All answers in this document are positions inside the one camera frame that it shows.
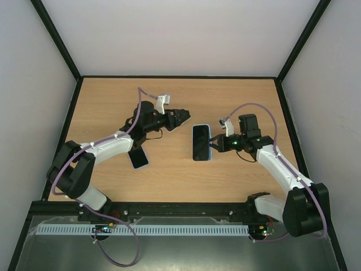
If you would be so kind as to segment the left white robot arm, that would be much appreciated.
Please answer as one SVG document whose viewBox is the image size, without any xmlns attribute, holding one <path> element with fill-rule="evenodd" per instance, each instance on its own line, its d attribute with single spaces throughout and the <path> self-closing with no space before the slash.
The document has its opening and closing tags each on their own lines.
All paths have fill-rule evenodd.
<svg viewBox="0 0 361 271">
<path fill-rule="evenodd" d="M 153 103 L 142 101 L 125 125 L 109 137 L 90 143 L 63 144 L 47 172 L 47 180 L 65 196 L 99 211 L 110 199 L 90 184 L 94 167 L 116 155 L 141 150 L 147 133 L 162 128 L 171 132 L 190 117 L 188 110 L 157 110 Z"/>
</svg>

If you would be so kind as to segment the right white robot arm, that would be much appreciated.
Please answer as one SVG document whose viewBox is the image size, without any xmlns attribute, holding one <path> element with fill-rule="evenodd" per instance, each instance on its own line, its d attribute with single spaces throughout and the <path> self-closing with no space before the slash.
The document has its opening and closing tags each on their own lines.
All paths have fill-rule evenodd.
<svg viewBox="0 0 361 271">
<path fill-rule="evenodd" d="M 240 134 L 235 134 L 229 119 L 220 119 L 219 123 L 226 132 L 213 137 L 210 146 L 218 152 L 246 152 L 273 176 L 287 197 L 282 200 L 269 193 L 253 194 L 246 207 L 247 217 L 258 221 L 270 216 L 282 222 L 293 237 L 317 231 L 326 234 L 330 214 L 327 187 L 296 169 L 280 152 L 275 138 L 262 136 L 256 115 L 239 116 Z"/>
</svg>

